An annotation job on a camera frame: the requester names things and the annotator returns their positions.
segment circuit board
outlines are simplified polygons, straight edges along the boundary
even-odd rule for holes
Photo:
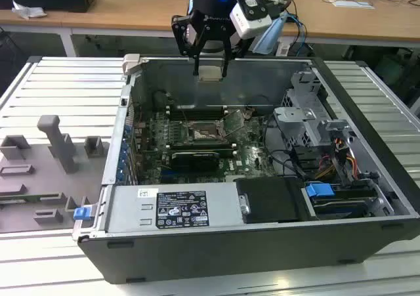
[[[276,175],[263,148],[263,117],[252,117],[245,110],[236,109],[220,120],[171,121],[164,113],[156,112],[145,122],[148,130],[136,138],[141,184],[233,182],[244,177]],[[173,149],[182,148],[185,152],[204,146],[212,146],[212,151],[224,156],[213,170],[178,172],[171,167]]]

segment paper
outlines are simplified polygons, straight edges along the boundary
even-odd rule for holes
[[[350,7],[353,9],[375,9],[368,2],[354,2],[354,1],[336,1],[333,3],[336,7]]]
[[[28,20],[30,17],[44,17],[47,14],[44,12],[42,7],[26,7],[24,5],[18,4],[13,0],[12,12],[15,12],[22,18]]]

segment robotic arm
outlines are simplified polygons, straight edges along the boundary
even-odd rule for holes
[[[193,75],[198,75],[200,53],[206,42],[221,41],[224,57],[222,76],[226,77],[228,63],[243,57],[254,38],[264,32],[291,3],[267,0],[193,0],[188,16],[173,16],[172,30],[181,55],[194,59]],[[187,40],[186,32],[191,25],[196,31],[193,43]],[[234,33],[241,38],[232,48],[230,38]]]

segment white sticker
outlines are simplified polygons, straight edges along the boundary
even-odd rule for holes
[[[159,188],[139,188],[137,190],[138,198],[153,198],[158,194]]]
[[[258,5],[256,0],[246,0],[245,3],[249,7],[254,7],[254,6],[257,6]]]

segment motherboard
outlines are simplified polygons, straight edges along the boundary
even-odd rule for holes
[[[138,181],[233,182],[274,176],[263,146],[264,118],[247,108],[152,113],[134,124]]]

